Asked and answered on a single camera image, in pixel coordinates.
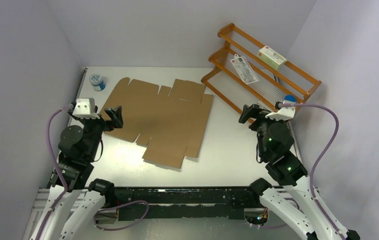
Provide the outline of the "brown cardboard box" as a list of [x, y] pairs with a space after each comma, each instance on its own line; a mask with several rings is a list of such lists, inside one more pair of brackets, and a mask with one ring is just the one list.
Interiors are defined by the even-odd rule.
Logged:
[[199, 155], [214, 99], [205, 89], [189, 80], [169, 87], [125, 77], [104, 104], [122, 107], [123, 128], [108, 135], [145, 147], [146, 161], [179, 169]]

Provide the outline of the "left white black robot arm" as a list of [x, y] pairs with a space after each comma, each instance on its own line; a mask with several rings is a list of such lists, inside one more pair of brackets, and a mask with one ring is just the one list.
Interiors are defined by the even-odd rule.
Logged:
[[76, 240], [84, 226], [101, 208], [117, 206], [114, 184], [96, 179], [89, 185], [84, 199], [72, 210], [92, 173], [102, 134], [123, 127], [122, 107], [105, 108], [108, 120], [98, 114], [93, 103], [77, 101], [57, 110], [63, 111], [83, 126], [66, 127], [61, 135], [58, 157], [53, 157], [54, 173], [49, 181], [49, 196], [37, 223], [32, 240]]

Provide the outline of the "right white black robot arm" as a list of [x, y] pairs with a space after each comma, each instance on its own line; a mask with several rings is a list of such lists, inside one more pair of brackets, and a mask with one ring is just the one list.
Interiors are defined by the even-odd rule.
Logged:
[[335, 120], [331, 139], [319, 155], [323, 157], [334, 141], [339, 129], [339, 119], [327, 107], [317, 104], [297, 103], [285, 100], [277, 102], [277, 112], [268, 111], [257, 104], [244, 105], [239, 123], [250, 118], [254, 122], [249, 129], [256, 133], [256, 159], [265, 164], [271, 178], [282, 187], [298, 206], [282, 197], [277, 189], [264, 178], [249, 185], [247, 201], [253, 207], [263, 205], [283, 220], [302, 240], [359, 240], [360, 235], [345, 227], [331, 212], [314, 187], [314, 171], [307, 171], [302, 162], [290, 151], [295, 140], [287, 122], [296, 112], [296, 107], [313, 107], [327, 111]]

